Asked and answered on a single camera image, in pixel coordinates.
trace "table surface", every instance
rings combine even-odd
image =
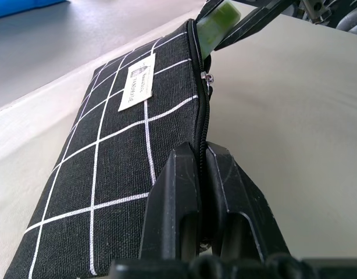
[[[203,2],[70,0],[1,18],[0,107]]]
[[[236,5],[243,16],[252,9]],[[0,278],[93,70],[196,13],[0,110]],[[227,147],[263,191],[295,256],[357,257],[357,36],[279,16],[212,58],[208,140]]]

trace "green object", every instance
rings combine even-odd
[[[203,60],[217,47],[240,19],[241,13],[229,0],[225,0],[209,15],[197,23],[198,38]]]

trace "zipper pull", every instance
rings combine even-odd
[[[213,75],[208,74],[208,73],[206,73],[205,71],[203,71],[203,72],[201,73],[201,79],[206,80],[206,83],[207,83],[207,92],[208,92],[208,94],[209,94],[209,85],[215,81],[215,79],[213,78]]]

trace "white label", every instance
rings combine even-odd
[[[126,85],[118,112],[128,109],[152,96],[155,53],[128,68]]]

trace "black fabric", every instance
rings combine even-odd
[[[192,145],[198,128],[200,73],[193,72],[188,36],[185,23],[96,69],[5,278],[105,276],[112,259],[138,256],[147,193],[170,151]],[[153,46],[146,122],[143,102],[117,110],[128,67]]]

